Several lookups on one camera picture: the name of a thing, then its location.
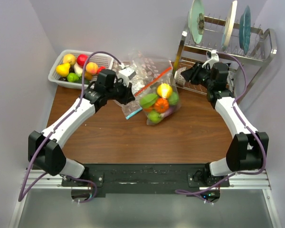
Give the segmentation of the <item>yellow lemon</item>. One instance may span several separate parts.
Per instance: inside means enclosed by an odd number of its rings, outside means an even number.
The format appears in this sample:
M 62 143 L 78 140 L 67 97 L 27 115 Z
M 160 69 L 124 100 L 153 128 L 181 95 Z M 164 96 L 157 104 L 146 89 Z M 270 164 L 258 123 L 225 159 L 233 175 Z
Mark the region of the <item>yellow lemon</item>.
M 156 92 L 161 98 L 168 99 L 173 92 L 173 88 L 169 84 L 162 83 L 157 87 Z

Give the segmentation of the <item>green toy pepper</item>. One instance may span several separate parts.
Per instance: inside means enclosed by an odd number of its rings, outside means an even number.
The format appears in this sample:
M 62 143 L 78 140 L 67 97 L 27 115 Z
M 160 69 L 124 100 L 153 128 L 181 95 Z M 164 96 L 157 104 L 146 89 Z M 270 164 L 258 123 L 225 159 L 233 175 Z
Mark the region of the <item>green toy pepper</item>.
M 142 108 L 149 108 L 156 102 L 157 99 L 158 99 L 157 94 L 154 93 L 147 94 L 140 99 L 139 103 Z

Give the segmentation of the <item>purple eggplant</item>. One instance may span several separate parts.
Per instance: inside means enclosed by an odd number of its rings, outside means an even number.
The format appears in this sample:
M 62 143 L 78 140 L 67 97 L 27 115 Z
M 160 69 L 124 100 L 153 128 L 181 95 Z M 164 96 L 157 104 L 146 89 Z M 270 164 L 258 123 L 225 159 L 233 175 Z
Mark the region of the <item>purple eggplant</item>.
M 175 107 L 171 106 L 168 108 L 168 110 L 164 113 L 161 114 L 162 118 L 166 118 L 167 116 L 171 115 L 172 113 L 174 113 Z

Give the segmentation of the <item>small orange tangerine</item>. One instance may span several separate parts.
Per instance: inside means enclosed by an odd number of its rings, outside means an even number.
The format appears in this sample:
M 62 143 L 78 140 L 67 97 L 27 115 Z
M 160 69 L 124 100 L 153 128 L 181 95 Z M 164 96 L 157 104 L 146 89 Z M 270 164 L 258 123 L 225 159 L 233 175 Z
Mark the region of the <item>small orange tangerine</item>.
M 148 107 L 148 108 L 144 108 L 143 110 L 144 110 L 145 112 L 149 113 L 149 112 L 153 111 L 153 106 L 150 106 L 150 107 Z

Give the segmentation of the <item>clear bag orange zipper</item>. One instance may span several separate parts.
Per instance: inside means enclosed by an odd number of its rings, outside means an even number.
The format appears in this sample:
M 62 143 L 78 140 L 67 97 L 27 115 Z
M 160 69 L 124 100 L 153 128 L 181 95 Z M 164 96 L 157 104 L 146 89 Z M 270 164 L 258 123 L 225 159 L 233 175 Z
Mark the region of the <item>clear bag orange zipper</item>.
M 148 125 L 159 124 L 181 107 L 180 96 L 173 77 L 173 66 L 167 59 L 143 60 L 146 73 L 144 87 L 135 94 L 135 100 L 146 115 Z

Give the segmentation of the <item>orange toy pumpkin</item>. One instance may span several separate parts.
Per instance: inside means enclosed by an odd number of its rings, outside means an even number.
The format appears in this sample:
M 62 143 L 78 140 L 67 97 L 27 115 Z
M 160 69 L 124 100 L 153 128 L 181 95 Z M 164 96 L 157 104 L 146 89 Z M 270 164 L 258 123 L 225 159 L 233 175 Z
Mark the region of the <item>orange toy pumpkin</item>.
M 154 110 L 159 113 L 164 113 L 169 109 L 169 102 L 165 98 L 158 98 L 154 103 Z

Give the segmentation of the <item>green apple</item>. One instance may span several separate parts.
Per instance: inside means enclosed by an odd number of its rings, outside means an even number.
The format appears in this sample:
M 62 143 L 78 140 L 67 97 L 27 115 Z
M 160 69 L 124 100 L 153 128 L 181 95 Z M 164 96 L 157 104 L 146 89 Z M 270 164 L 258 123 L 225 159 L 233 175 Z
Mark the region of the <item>green apple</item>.
M 152 124 L 157 124 L 162 121 L 161 114 L 154 110 L 148 113 L 147 118 Z

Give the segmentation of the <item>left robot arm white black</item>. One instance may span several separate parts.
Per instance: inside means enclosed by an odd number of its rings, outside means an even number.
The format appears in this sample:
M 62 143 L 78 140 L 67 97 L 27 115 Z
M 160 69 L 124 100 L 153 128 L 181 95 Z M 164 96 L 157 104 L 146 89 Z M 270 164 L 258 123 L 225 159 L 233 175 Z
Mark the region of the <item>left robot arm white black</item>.
M 89 181 L 87 168 L 68 159 L 62 149 L 78 127 L 109 100 L 116 100 L 121 104 L 135 100 L 130 82 L 135 75 L 135 70 L 130 67 L 118 73 L 103 69 L 97 80 L 84 89 L 83 94 L 56 122 L 41 133 L 33 131 L 29 135 L 30 165 L 35 165 L 52 176 L 70 176 L 77 186 L 85 186 Z

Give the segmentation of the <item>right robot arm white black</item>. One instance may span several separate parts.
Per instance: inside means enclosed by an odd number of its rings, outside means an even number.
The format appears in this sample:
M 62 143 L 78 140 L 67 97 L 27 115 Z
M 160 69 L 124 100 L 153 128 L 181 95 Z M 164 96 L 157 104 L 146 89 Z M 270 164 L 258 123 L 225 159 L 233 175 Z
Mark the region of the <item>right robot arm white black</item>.
M 258 175 L 266 166 L 269 137 L 257 130 L 239 109 L 237 101 L 227 86 L 229 66 L 217 62 L 210 66 L 197 62 L 192 68 L 181 72 L 186 82 L 201 85 L 207 90 L 207 100 L 220 114 L 233 137 L 225 158 L 205 164 L 194 174 L 212 187 L 219 177 L 233 174 Z

